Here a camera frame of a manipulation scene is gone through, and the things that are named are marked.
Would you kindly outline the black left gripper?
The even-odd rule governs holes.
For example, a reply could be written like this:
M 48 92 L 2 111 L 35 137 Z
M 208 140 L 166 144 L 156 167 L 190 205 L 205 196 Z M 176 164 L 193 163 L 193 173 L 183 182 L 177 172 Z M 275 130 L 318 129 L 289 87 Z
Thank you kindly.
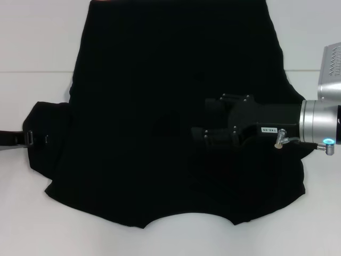
M 0 150 L 9 150 L 25 147 L 44 147 L 49 143 L 48 134 L 29 130 L 0 131 Z

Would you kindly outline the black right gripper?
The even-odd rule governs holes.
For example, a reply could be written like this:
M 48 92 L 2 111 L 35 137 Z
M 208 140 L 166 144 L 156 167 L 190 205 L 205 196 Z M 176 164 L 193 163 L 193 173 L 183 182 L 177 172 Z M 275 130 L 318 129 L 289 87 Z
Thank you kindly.
M 252 138 L 269 137 L 275 142 L 299 139 L 301 104 L 257 103 L 251 94 L 224 93 L 205 99 L 207 114 L 228 114 L 228 129 L 193 127 L 192 137 L 206 148 L 239 147 Z

